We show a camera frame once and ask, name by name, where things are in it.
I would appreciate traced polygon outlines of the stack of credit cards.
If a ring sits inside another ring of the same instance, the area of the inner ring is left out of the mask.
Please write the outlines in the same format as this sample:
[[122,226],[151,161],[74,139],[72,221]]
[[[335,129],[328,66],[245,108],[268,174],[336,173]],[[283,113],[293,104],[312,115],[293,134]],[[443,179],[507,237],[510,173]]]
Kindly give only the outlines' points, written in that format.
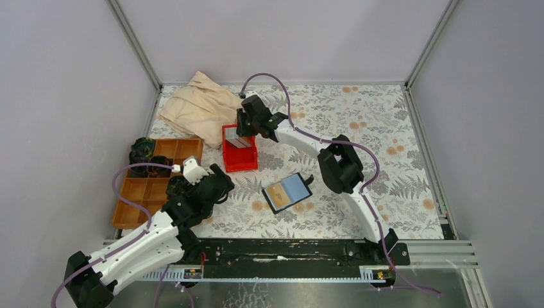
[[252,147],[250,139],[240,136],[236,127],[225,128],[225,141],[237,149]]

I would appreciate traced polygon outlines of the orange credit card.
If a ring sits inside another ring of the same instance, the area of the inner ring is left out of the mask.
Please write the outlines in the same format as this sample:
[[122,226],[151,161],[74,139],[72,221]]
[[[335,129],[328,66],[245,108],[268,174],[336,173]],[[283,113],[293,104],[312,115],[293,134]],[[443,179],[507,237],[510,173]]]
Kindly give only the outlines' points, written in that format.
[[292,201],[281,182],[265,188],[264,191],[274,210],[281,210],[292,204]]

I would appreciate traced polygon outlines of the black leather card holder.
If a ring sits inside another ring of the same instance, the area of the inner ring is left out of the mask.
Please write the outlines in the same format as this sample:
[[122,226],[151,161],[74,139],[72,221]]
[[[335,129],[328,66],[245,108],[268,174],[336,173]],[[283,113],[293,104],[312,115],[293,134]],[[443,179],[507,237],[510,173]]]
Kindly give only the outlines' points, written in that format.
[[313,175],[310,175],[308,178],[304,178],[300,173],[295,173],[295,174],[292,174],[292,175],[289,175],[288,177],[278,181],[278,182],[281,182],[282,185],[284,186],[284,188],[286,189],[291,201],[292,201],[292,204],[290,204],[289,206],[281,209],[281,210],[274,210],[270,204],[270,201],[268,200],[268,197],[266,196],[266,193],[265,193],[265,188],[275,184],[275,183],[278,183],[278,182],[275,182],[269,186],[266,186],[265,188],[261,189],[261,193],[263,194],[263,196],[265,197],[265,200],[266,202],[268,203],[269,205],[269,208],[271,209],[271,211],[273,212],[273,214],[278,214],[286,209],[288,209],[289,207],[292,207],[294,206],[295,204],[297,204],[298,202],[300,201],[303,201],[307,198],[309,198],[310,196],[312,196],[312,191],[310,190],[310,184],[314,181],[314,176]]

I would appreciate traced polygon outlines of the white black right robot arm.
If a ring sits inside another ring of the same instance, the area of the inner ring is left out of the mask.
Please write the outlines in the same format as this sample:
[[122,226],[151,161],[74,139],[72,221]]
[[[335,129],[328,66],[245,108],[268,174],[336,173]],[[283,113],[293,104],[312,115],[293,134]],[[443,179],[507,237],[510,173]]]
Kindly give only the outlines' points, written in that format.
[[258,94],[241,93],[237,110],[237,134],[243,137],[260,135],[280,144],[288,144],[318,160],[322,181],[333,193],[343,197],[361,222],[368,246],[368,256],[376,264],[384,264],[393,256],[398,242],[394,230],[387,226],[370,197],[364,180],[363,165],[355,144],[344,135],[333,139],[319,138],[297,128],[288,115],[271,113]]

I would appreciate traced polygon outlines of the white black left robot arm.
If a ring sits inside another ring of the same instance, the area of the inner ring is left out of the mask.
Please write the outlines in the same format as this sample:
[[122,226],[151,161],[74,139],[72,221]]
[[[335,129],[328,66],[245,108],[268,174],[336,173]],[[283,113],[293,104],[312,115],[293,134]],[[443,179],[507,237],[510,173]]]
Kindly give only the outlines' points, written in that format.
[[106,307],[125,287],[162,266],[204,261],[201,241],[191,228],[209,218],[235,185],[217,164],[206,170],[189,158],[170,168],[182,175],[161,209],[111,245],[71,255],[55,296],[65,289],[77,307]]

